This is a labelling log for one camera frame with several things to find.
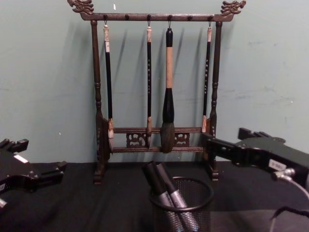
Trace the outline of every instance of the green wall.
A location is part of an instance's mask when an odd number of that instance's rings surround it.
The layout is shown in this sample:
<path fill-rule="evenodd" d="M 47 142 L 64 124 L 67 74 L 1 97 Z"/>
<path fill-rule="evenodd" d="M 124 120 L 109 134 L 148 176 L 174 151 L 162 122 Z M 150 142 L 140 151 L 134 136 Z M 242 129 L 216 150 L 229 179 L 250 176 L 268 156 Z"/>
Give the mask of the green wall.
<path fill-rule="evenodd" d="M 219 13 L 221 2 L 93 1 L 95 12 L 118 13 Z M 309 2 L 304 0 L 297 4 L 248 0 L 240 15 L 223 24 L 218 138 L 236 142 L 238 128 L 246 127 L 283 137 L 287 145 L 309 152 L 308 8 Z M 74 13 L 66 0 L 0 1 L 0 11 L 0 139 L 29 139 L 23 156 L 31 162 L 94 161 L 90 23 Z M 102 109 L 107 116 L 103 25 L 98 24 L 99 52 Z M 144 127 L 147 23 L 108 25 L 114 126 Z M 161 126 L 168 24 L 153 22 L 151 26 L 153 124 Z M 208 23 L 172 22 L 171 27 L 175 126 L 200 126 Z M 124 138 L 117 135 L 115 145 L 125 146 Z M 155 137 L 154 143 L 158 142 L 159 137 Z M 151 159 L 185 161 L 195 157 L 187 153 L 114 154 L 111 161 Z"/>

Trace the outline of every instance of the carved wooden panel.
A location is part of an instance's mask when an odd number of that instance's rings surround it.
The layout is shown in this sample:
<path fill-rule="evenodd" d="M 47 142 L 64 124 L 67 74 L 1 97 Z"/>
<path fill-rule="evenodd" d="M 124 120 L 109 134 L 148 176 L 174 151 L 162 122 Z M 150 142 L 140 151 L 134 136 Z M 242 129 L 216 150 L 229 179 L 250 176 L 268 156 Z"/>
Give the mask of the carved wooden panel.
<path fill-rule="evenodd" d="M 190 133 L 175 133 L 175 147 L 189 147 Z"/>
<path fill-rule="evenodd" d="M 145 133 L 127 133 L 126 147 L 146 147 Z"/>

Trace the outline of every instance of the hook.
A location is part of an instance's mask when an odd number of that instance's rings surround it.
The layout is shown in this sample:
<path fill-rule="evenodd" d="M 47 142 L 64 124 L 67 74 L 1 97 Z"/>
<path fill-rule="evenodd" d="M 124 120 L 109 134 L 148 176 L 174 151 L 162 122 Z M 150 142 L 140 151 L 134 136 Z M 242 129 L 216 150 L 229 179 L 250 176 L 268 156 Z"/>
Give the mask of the hook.
<path fill-rule="evenodd" d="M 171 14 L 168 16 L 169 28 L 170 28 L 170 21 L 171 21 L 172 17 L 173 16 Z"/>
<path fill-rule="evenodd" d="M 149 14 L 149 15 L 147 15 L 147 22 L 148 22 L 148 26 L 150 27 L 150 17 L 151 17 L 151 15 Z"/>
<path fill-rule="evenodd" d="M 103 15 L 103 18 L 104 18 L 104 23 L 107 24 L 107 15 Z"/>

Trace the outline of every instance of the brush rack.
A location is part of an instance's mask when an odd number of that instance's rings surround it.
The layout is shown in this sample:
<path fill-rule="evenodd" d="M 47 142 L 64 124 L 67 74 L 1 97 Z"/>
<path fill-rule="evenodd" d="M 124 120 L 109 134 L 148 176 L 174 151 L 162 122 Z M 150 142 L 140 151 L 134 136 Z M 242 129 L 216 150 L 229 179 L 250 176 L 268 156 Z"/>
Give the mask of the brush rack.
<path fill-rule="evenodd" d="M 123 13 L 94 13 L 92 0 L 67 0 L 73 11 L 79 13 L 84 21 L 90 21 L 93 49 L 93 72 L 96 100 L 96 136 L 97 136 L 97 167 L 94 174 L 94 183 L 101 184 L 110 158 L 108 142 L 108 121 L 103 117 L 101 110 L 101 83 L 98 51 L 98 21 L 182 21 L 182 22 L 215 22 L 215 48 L 212 71 L 211 113 L 207 118 L 207 132 L 216 136 L 217 126 L 217 90 L 220 67 L 221 30 L 223 22 L 230 22 L 234 15 L 240 13 L 246 1 L 224 1 L 220 14 L 123 14 Z M 152 133 L 159 133 L 160 128 L 152 128 Z M 160 152 L 160 147 L 146 146 L 146 128 L 114 128 L 114 133 L 126 134 L 126 146 L 114 147 L 113 153 L 127 152 Z M 207 154 L 202 146 L 190 146 L 190 134 L 201 133 L 201 127 L 175 128 L 175 144 L 172 152 L 203 153 L 203 161 L 211 180 L 218 180 L 216 155 Z"/>

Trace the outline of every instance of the black tablecloth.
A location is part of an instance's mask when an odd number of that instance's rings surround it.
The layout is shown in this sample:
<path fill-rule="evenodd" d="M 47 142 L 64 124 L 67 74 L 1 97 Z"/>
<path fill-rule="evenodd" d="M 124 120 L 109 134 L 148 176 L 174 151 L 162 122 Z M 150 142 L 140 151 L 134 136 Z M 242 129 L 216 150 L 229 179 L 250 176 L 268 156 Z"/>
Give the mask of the black tablecloth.
<path fill-rule="evenodd" d="M 51 164 L 35 164 L 43 169 Z M 173 176 L 211 183 L 201 163 L 167 163 Z M 69 163 L 60 185 L 33 194 L 9 191 L 0 212 L 1 232 L 151 232 L 152 208 L 142 163 L 111 163 L 101 186 L 93 184 L 93 163 Z M 212 232 L 266 232 L 282 206 L 309 209 L 297 188 L 274 182 L 255 168 L 219 162 L 220 180 L 209 205 Z M 278 218 L 275 231 L 309 231 L 309 219 L 291 213 Z"/>

